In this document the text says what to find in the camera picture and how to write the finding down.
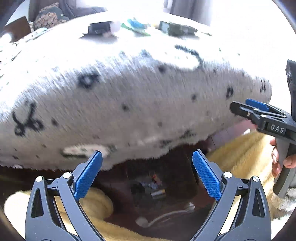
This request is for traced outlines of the black cardboard box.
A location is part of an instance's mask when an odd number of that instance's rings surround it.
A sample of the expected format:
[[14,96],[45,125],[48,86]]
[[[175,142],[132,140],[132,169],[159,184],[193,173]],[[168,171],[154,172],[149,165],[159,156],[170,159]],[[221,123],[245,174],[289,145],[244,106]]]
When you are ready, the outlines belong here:
[[88,26],[88,32],[84,35],[103,35],[111,32],[112,21],[91,23]]

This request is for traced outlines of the dark trash bin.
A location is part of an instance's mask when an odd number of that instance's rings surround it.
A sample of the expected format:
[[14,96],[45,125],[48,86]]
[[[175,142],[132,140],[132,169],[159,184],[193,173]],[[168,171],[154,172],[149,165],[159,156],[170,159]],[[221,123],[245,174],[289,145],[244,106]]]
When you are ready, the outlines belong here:
[[118,211],[175,205],[198,193],[190,158],[178,150],[158,159],[129,160],[100,171],[97,186]]

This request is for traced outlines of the yellow fluffy blanket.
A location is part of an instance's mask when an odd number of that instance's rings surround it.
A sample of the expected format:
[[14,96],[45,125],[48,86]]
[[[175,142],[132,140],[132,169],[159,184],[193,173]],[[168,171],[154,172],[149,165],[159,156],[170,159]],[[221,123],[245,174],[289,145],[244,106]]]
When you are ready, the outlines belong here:
[[[193,240],[271,240],[269,207],[257,176],[246,180],[222,172],[199,150],[192,162],[216,201]],[[38,176],[32,190],[11,195],[4,213],[16,233],[24,240],[146,240],[104,221],[110,202],[90,187],[102,163],[96,151],[73,172],[57,179]]]

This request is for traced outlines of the dark brown curtain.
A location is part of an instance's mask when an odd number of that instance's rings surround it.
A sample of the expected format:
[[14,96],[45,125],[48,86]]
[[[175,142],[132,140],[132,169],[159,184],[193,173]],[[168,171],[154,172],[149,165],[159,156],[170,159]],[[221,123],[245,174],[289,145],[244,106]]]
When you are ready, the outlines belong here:
[[211,3],[211,0],[174,0],[169,13],[209,26]]

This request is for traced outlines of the green bottle on bed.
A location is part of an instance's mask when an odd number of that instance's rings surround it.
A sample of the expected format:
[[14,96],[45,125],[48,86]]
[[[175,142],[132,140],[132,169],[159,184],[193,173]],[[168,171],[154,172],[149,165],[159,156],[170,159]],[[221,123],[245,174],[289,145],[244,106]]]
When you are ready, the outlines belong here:
[[193,28],[187,25],[180,25],[180,24],[176,24],[172,22],[164,22],[164,21],[161,21],[159,23],[159,29],[163,33],[166,33],[169,36],[173,36],[173,37],[192,36],[198,31],[196,28]]

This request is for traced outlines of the grey patterned fleece bedspread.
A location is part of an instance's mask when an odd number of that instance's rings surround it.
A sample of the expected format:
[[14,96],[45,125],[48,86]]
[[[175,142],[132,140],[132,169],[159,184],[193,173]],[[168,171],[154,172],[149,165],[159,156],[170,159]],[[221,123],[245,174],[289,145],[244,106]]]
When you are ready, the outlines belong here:
[[[271,99],[267,78],[206,25],[161,14],[149,18],[151,36],[84,35],[106,21],[119,18],[83,16],[1,44],[2,166],[73,169],[95,150],[105,170],[158,158],[238,122],[231,102]],[[198,31],[169,36],[161,21]]]

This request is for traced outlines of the green tube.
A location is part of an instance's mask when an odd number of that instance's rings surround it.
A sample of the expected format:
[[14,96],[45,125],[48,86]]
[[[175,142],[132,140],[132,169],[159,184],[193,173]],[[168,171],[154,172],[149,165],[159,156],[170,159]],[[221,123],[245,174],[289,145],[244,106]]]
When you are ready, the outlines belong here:
[[145,30],[129,27],[125,23],[122,23],[121,27],[143,36],[151,36],[151,34],[147,33]]

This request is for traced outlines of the blue snack wrapper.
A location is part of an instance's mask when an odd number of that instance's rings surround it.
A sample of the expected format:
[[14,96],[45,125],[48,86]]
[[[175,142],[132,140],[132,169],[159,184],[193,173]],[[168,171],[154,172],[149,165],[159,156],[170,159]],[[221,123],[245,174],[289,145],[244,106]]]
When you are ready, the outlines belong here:
[[146,24],[140,23],[136,19],[128,19],[127,21],[130,24],[130,26],[133,27],[133,28],[135,28],[135,29],[142,29],[142,30],[147,29],[147,25]]

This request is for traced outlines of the brown wooden headboard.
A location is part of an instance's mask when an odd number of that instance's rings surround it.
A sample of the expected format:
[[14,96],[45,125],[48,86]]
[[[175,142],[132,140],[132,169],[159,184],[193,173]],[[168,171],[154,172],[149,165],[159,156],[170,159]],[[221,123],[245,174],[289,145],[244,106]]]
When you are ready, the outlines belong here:
[[6,25],[3,32],[10,37],[10,42],[16,42],[30,33],[30,25],[25,16]]

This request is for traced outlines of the dark patterned pillow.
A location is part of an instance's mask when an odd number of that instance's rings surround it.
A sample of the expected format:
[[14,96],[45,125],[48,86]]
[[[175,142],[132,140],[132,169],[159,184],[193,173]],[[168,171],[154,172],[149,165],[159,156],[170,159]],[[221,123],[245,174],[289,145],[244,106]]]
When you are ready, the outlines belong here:
[[58,24],[65,23],[70,19],[64,15],[62,9],[59,8],[59,3],[53,3],[40,9],[36,16],[33,27],[34,30],[40,28],[52,28]]

